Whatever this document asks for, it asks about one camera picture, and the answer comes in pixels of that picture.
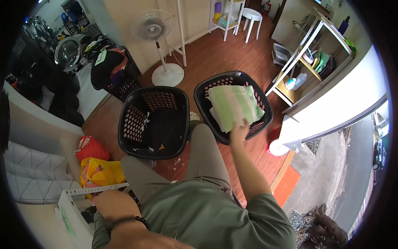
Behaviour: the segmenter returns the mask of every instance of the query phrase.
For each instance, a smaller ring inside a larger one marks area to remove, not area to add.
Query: fan base
[[[152,74],[152,83],[155,86],[177,86],[184,78],[184,70],[177,64],[166,63],[167,71],[163,65],[155,69]]]

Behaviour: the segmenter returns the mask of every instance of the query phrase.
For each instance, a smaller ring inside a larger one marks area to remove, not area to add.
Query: laminate floor
[[[272,62],[271,50],[275,41],[269,38],[272,28],[272,19],[264,17],[258,40],[256,33],[258,22],[255,22],[249,42],[245,43],[247,30],[243,31],[244,21],[241,23],[238,35],[233,35],[232,30],[228,32],[226,42],[223,42],[224,32],[216,29],[196,41],[185,46],[187,67],[184,68],[185,76],[177,86],[185,91],[189,97],[189,109],[199,114],[193,98],[195,87],[202,81],[226,71],[239,70],[250,75],[257,84],[265,91],[272,79],[280,71],[281,67]],[[182,63],[182,56],[174,52],[176,58]],[[167,63],[177,63],[174,57],[167,56]],[[140,82],[143,87],[153,86],[151,76],[153,71],[161,65],[160,62],[145,72]],[[267,134],[281,126],[283,115],[281,112],[288,107],[275,93],[268,96],[274,111],[272,123],[260,134],[245,142],[245,147],[253,161],[263,172],[271,184],[280,170],[286,156],[275,158],[265,152]],[[111,97],[86,124],[83,131],[86,135],[92,135],[103,143],[111,153],[111,160],[120,160],[125,153],[120,149],[117,142],[117,127],[119,115],[123,103]],[[243,206],[246,200],[240,186],[236,169],[232,160],[229,146],[219,144],[219,149],[224,159],[225,166],[231,179],[232,189]],[[187,165],[189,164],[190,143],[188,143],[178,157],[170,160],[158,161],[155,171],[169,180],[181,180],[184,178]]]

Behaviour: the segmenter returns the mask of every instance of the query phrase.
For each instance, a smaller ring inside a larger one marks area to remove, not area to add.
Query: gravel
[[[307,214],[300,215],[296,211],[293,211],[289,217],[289,221],[297,234],[296,248],[298,248],[304,241],[310,239],[307,231],[312,227],[312,219]]]
[[[308,146],[308,148],[311,150],[311,152],[314,154],[314,156],[316,155],[316,152],[318,151],[318,147],[319,147],[319,141],[321,139],[315,139],[309,142],[306,142],[305,144]]]

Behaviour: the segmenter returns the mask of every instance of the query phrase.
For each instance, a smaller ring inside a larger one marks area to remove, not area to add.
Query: hand
[[[105,220],[116,221],[127,216],[140,216],[140,210],[134,199],[117,190],[106,190],[93,200],[97,210]]]
[[[240,126],[238,123],[234,122],[234,127],[230,134],[230,145],[243,145],[243,142],[246,141],[246,136],[249,133],[249,128],[250,124],[246,119],[244,119],[244,126]]]

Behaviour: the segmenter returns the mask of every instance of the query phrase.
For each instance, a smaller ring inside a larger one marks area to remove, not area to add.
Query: black bracelet
[[[121,223],[128,222],[128,221],[131,221],[131,220],[137,220],[139,222],[142,222],[142,224],[145,225],[146,229],[148,231],[150,231],[150,227],[149,227],[148,222],[144,218],[142,218],[140,216],[128,216],[128,217],[124,217],[124,218],[118,219],[115,222],[111,223],[110,228],[111,229],[115,229],[115,227],[117,225],[120,225]]]

